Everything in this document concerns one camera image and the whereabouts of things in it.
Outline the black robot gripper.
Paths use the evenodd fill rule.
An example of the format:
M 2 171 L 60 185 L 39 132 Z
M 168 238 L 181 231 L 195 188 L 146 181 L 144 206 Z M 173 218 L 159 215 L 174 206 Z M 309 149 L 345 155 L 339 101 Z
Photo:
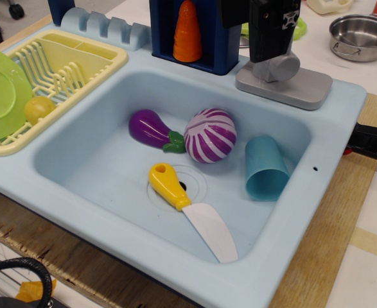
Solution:
M 245 0 L 218 2 L 224 28 L 249 25 L 249 53 L 253 63 L 285 55 L 300 15 L 298 0 Z

